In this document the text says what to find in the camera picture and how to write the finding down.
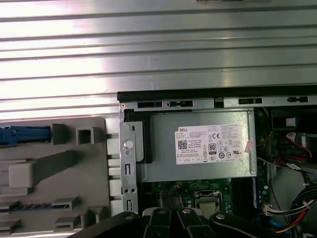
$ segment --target blue cable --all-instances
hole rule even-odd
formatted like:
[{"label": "blue cable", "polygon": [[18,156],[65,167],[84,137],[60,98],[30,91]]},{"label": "blue cable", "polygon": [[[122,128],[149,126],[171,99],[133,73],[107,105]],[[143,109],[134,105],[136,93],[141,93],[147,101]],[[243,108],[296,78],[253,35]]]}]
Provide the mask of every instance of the blue cable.
[{"label": "blue cable", "polygon": [[274,228],[278,228],[278,229],[284,228],[283,225],[281,225],[281,224],[279,224],[278,222],[275,222],[275,221],[273,221],[273,220],[270,220],[270,221],[269,221],[269,224],[270,224],[272,227],[274,227]]}]

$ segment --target power supply label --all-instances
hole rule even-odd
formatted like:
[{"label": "power supply label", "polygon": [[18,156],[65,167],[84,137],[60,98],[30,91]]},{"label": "power supply label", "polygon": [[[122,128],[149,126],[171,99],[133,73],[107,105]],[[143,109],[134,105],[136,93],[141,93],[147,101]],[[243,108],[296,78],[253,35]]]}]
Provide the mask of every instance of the power supply label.
[{"label": "power supply label", "polygon": [[242,161],[240,125],[179,127],[175,132],[178,165]]}]

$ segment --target blue latch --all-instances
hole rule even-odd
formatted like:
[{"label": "blue latch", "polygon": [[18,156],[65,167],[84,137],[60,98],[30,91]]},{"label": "blue latch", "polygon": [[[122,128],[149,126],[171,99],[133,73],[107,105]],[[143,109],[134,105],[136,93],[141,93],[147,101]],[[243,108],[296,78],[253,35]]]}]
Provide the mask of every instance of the blue latch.
[{"label": "blue latch", "polygon": [[15,147],[19,143],[50,142],[51,128],[49,126],[0,126],[0,146]]}]

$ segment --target metal screw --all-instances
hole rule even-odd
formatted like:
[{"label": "metal screw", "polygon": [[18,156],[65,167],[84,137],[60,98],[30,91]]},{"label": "metal screw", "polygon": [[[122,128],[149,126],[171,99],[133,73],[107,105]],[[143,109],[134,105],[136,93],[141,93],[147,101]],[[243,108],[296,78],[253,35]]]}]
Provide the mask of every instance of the metal screw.
[{"label": "metal screw", "polygon": [[184,209],[184,210],[183,210],[183,213],[189,214],[189,213],[190,213],[190,209]]},{"label": "metal screw", "polygon": [[216,218],[219,219],[219,220],[223,220],[226,217],[223,214],[218,214],[218,215],[216,215]]},{"label": "metal screw", "polygon": [[160,214],[165,214],[165,213],[166,213],[166,210],[161,209],[161,210],[158,211],[158,213],[160,213]]},{"label": "metal screw", "polygon": [[126,220],[132,220],[132,219],[133,219],[133,216],[126,216],[125,219],[126,219]]}]

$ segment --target white connector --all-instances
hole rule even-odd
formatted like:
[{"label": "white connector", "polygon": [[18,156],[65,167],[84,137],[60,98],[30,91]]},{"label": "white connector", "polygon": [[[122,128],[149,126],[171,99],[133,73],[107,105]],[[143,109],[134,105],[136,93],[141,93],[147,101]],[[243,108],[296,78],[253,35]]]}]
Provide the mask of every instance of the white connector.
[{"label": "white connector", "polygon": [[269,213],[269,208],[272,209],[272,205],[267,204],[267,205],[263,205],[263,213],[265,216],[272,216],[272,213]]}]

